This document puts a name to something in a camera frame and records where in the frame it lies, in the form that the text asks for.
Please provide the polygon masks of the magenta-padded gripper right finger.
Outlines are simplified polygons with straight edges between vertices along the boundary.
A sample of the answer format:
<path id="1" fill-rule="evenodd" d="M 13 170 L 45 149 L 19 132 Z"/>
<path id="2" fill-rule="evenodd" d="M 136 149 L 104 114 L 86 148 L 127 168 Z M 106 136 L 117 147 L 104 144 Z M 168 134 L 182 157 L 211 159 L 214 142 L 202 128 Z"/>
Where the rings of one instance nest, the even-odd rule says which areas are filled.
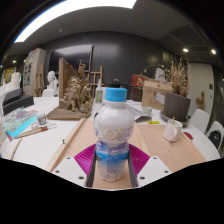
<path id="1" fill-rule="evenodd" d="M 128 167 L 133 188 L 143 187 L 172 173 L 158 156 L 149 156 L 129 145 Z"/>

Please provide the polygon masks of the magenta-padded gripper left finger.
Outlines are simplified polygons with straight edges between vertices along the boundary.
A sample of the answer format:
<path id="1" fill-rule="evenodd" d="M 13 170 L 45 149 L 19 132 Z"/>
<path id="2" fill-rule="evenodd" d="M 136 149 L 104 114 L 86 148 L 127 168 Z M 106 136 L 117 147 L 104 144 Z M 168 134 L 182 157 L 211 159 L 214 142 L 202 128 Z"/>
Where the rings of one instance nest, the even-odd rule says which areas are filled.
<path id="1" fill-rule="evenodd" d="M 95 145 L 91 145 L 74 157 L 66 156 L 52 173 L 78 186 L 92 187 L 95 164 Z"/>

